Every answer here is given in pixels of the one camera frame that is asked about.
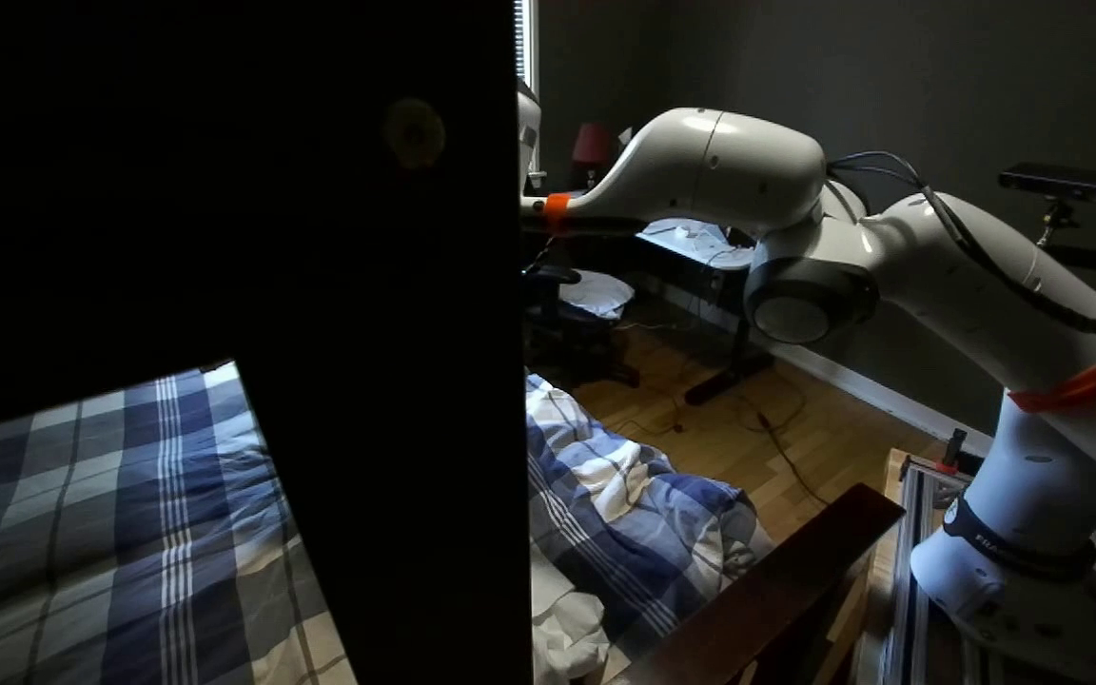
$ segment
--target dark wall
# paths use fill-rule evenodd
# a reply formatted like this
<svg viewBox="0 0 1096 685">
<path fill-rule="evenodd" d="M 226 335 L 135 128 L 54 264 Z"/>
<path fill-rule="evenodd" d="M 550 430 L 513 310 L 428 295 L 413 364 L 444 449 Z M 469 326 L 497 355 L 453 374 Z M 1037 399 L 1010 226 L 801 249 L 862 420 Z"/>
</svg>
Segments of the dark wall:
<svg viewBox="0 0 1096 685">
<path fill-rule="evenodd" d="M 546 88 L 560 102 L 550 112 L 550 144 L 565 141 L 551 127 L 576 127 L 566 102 L 608 119 L 651 113 L 663 102 L 732 107 L 809 128 L 829 158 L 891 150 L 928 184 L 1028 236 L 1038 232 L 1043 197 L 1000 191 L 996 173 L 1018 160 L 1096 166 L 1096 5 L 608 0 L 594 9 L 579 0 L 550 9 Z M 1096 249 L 1096 204 L 1076 216 L 1080 229 L 1064 239 Z M 824 355 L 972 428 L 989 430 L 996 420 L 996 390 L 900 311 L 881 311 Z"/>
</svg>

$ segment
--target blue plaid fabric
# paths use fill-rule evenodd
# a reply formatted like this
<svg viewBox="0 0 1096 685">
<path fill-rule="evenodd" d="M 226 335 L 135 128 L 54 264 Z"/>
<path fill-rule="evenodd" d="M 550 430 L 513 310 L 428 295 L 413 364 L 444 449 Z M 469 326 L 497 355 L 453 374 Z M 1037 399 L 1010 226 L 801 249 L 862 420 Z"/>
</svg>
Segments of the blue plaid fabric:
<svg viewBox="0 0 1096 685">
<path fill-rule="evenodd" d="M 0 680 L 356 680 L 236 364 L 0 421 Z"/>
<path fill-rule="evenodd" d="M 739 487 L 677 473 L 536 374 L 524 377 L 524 433 L 535 543 L 603 598 L 630 659 L 769 552 Z"/>
</svg>

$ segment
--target wooden floor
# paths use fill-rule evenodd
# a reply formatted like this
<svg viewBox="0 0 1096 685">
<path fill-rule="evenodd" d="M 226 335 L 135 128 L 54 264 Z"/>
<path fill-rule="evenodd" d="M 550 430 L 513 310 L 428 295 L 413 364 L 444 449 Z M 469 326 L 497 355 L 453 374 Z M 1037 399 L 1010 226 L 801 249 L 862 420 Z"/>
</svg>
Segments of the wooden floor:
<svg viewBox="0 0 1096 685">
<path fill-rule="evenodd" d="M 573 385 L 579 402 L 613 430 L 660 444 L 673 468 L 744 487 L 777 541 L 849 482 L 883 487 L 891 449 L 919 458 L 946 449 L 940 439 L 788 361 L 769 361 L 734 390 L 684 402 L 684 393 L 726 361 L 732 331 L 660 302 L 636 302 L 625 326 L 640 385 Z"/>
</svg>

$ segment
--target cable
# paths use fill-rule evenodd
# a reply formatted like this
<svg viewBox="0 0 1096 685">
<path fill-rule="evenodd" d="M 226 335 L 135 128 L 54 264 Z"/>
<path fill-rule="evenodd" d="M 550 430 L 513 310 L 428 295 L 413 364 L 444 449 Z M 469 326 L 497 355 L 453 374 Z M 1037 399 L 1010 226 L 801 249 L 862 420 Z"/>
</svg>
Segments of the cable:
<svg viewBox="0 0 1096 685">
<path fill-rule="evenodd" d="M 855 216 L 855 208 L 849 204 L 847 191 L 849 191 L 862 204 L 869 204 L 866 194 L 855 194 L 855 187 L 847 187 L 847 184 L 833 184 L 833 179 L 828 179 L 824 187 L 847 204 L 847 215 L 854 216 L 854 226 L 862 226 L 862 216 Z"/>
<path fill-rule="evenodd" d="M 773 430 L 781 433 L 781 430 L 788 430 L 805 413 L 809 413 L 809 393 L 795 385 L 795 381 L 788 381 L 786 374 L 773 374 L 781 385 L 788 385 L 788 393 L 795 396 L 795 402 L 786 413 L 786 420 L 781 421 L 773 421 L 769 416 L 769 421 L 773 421 Z"/>
<path fill-rule="evenodd" d="M 902 173 L 900 173 L 900 166 L 891 173 L 891 166 L 872 166 L 872 164 L 866 164 L 866 160 L 876 160 L 876 158 L 900 164 Z M 1096 335 L 1096 321 L 1093 321 L 1093 316 L 1075 311 L 1075 310 L 1065 310 L 1064 302 L 1050 302 L 1047 295 L 1037 295 L 1037 289 L 1020 287 L 1013 273 L 1004 273 L 1000 264 L 973 239 L 973 232 L 963 226 L 963 216 L 925 184 L 925 174 L 923 174 L 909 160 L 902 160 L 902 158 L 894 158 L 894 151 L 883 151 L 883 150 L 869 150 L 869 151 L 854 151 L 854 158 L 847 158 L 847 160 L 833 160 L 833 164 L 829 164 L 829 174 L 836 174 L 836 173 L 872 173 L 872 174 L 891 174 L 891 179 L 909 184 L 913 191 L 925 194 L 925 201 L 928 201 L 934 215 L 940 216 L 946 232 L 953 236 L 953 244 L 956 244 L 972 264 L 979 264 L 987 273 L 994 273 L 996 283 L 1004 283 L 1004 289 L 1013 289 L 1018 298 L 1025 298 L 1028 305 L 1037 305 L 1037 310 L 1047 311 L 1050 321 L 1058 321 L 1058 325 L 1065 325 L 1065 326 L 1075 326 L 1075 331 Z"/>
<path fill-rule="evenodd" d="M 769 433 L 773 454 L 786 462 L 786 468 L 791 473 L 791 480 L 819 500 L 824 506 L 829 506 L 829 500 L 819 496 L 819 487 L 812 487 L 812 480 L 805 476 L 805 468 L 791 462 L 781 428 L 769 421 L 769 416 L 763 409 L 754 409 L 754 421 Z"/>
</svg>

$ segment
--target table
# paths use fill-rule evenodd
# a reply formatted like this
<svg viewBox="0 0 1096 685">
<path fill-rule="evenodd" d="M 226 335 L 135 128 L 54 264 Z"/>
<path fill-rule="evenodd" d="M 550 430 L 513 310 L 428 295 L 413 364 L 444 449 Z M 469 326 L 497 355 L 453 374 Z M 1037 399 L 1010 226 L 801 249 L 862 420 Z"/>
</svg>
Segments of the table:
<svg viewBox="0 0 1096 685">
<path fill-rule="evenodd" d="M 636 239 L 656 244 L 670 256 L 680 256 L 706 269 L 744 273 L 744 278 L 750 273 L 754 256 L 759 256 L 754 244 L 734 244 L 726 229 L 694 220 L 694 216 L 651 220 L 647 229 L 636 232 Z M 726 364 L 715 377 L 694 385 L 684 399 L 706 402 L 721 396 L 724 390 L 732 390 L 734 381 L 744 381 L 745 374 L 765 369 L 769 361 L 773 361 L 769 355 L 745 355 L 745 311 L 739 310 Z"/>
</svg>

